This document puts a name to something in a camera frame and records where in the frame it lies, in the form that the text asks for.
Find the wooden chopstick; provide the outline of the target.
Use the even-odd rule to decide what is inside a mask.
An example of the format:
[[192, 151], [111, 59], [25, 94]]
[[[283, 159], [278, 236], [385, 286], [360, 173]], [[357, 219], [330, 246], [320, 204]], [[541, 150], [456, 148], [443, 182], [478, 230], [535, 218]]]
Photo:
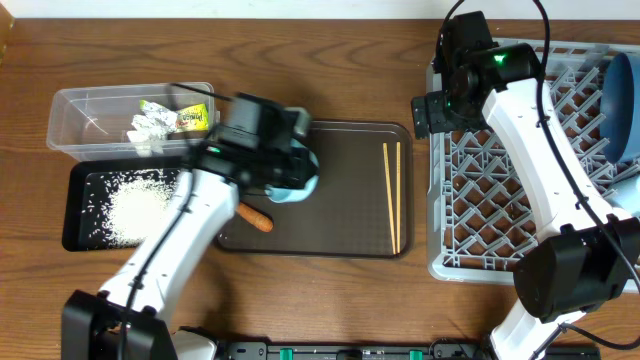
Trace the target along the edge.
[[392, 199], [392, 191], [391, 191], [391, 177], [390, 177], [388, 144], [387, 143], [383, 143], [382, 144], [382, 148], [383, 148], [383, 160], [384, 160], [384, 171], [385, 171], [385, 186], [386, 186], [386, 197], [387, 197], [387, 206], [388, 206], [388, 215], [389, 215], [389, 227], [390, 227], [392, 254], [396, 255], [397, 247], [396, 247], [396, 240], [395, 240], [393, 199]]

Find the dark blue plate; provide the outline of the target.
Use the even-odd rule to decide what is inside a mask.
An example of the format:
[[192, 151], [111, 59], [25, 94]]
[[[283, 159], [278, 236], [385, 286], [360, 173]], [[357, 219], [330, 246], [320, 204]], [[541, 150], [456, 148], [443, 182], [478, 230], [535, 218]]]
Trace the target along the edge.
[[639, 56], [617, 54], [605, 73], [600, 104], [605, 119], [600, 135], [609, 141], [605, 158], [611, 163], [639, 157]]

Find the light blue small cup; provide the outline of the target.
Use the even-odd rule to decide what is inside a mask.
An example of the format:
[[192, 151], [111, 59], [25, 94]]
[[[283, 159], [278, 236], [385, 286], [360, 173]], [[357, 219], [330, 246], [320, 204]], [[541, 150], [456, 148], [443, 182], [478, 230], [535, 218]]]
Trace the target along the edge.
[[640, 212], [639, 175], [616, 182], [610, 187], [611, 193], [606, 197], [613, 206], [621, 208], [638, 217]]

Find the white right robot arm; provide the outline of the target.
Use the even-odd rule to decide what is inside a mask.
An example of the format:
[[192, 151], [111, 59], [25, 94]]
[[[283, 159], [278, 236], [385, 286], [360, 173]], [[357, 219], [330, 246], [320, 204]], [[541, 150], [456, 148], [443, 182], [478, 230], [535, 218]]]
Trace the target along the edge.
[[533, 211], [538, 245], [513, 272], [517, 301], [485, 342], [485, 359], [541, 359], [577, 321], [637, 283], [639, 221], [593, 187], [552, 106], [546, 53], [502, 46], [484, 14], [452, 7], [431, 62], [441, 86], [411, 102], [418, 138], [493, 131]]

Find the yellow snack wrapper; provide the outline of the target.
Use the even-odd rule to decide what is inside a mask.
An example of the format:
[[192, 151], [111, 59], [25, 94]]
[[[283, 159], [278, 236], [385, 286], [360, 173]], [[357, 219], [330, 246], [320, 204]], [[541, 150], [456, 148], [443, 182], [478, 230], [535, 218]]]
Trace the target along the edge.
[[140, 110], [153, 126], [165, 133], [209, 129], [209, 113], [205, 104], [173, 111], [158, 103], [141, 100]]

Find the white tissue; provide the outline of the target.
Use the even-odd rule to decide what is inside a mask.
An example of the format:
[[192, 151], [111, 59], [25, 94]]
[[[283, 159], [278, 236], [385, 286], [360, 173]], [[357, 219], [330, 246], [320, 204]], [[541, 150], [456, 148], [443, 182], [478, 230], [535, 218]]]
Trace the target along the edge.
[[171, 127], [163, 121], [144, 115], [135, 115], [132, 120], [133, 130], [126, 132], [130, 143], [139, 157], [163, 155], [161, 142], [166, 140]]

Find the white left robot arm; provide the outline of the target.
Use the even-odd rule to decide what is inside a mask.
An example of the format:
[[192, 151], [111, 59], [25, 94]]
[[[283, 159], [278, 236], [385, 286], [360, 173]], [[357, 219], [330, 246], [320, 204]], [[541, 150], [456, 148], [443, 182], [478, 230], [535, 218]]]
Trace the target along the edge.
[[312, 118], [258, 96], [229, 98], [225, 123], [191, 143], [159, 225], [90, 294], [63, 307], [64, 359], [213, 359], [218, 342], [199, 329], [170, 332], [181, 293], [213, 238], [249, 190], [312, 188], [319, 164], [301, 141]]

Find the light blue rice bowl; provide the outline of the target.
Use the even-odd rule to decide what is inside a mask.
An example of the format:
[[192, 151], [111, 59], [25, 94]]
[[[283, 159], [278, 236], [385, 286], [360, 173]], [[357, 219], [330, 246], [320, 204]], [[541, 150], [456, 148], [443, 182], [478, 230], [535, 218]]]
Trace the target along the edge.
[[[309, 150], [305, 145], [300, 143], [298, 140], [291, 140], [291, 146], [294, 149], [306, 149]], [[266, 188], [267, 197], [274, 203], [295, 203], [301, 202], [307, 199], [315, 190], [318, 181], [319, 181], [319, 161], [317, 156], [309, 150], [309, 156], [312, 163], [316, 166], [316, 174], [311, 177], [305, 184], [303, 189], [286, 189], [286, 188], [274, 188], [268, 186]]]

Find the orange carrot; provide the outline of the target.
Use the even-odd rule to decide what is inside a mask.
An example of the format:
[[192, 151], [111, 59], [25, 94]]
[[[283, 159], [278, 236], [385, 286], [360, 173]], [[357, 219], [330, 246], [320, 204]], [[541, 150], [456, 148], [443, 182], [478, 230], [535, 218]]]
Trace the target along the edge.
[[265, 214], [252, 208], [245, 203], [239, 203], [236, 208], [236, 213], [243, 218], [246, 222], [254, 226], [261, 232], [271, 232], [274, 228], [273, 221]]

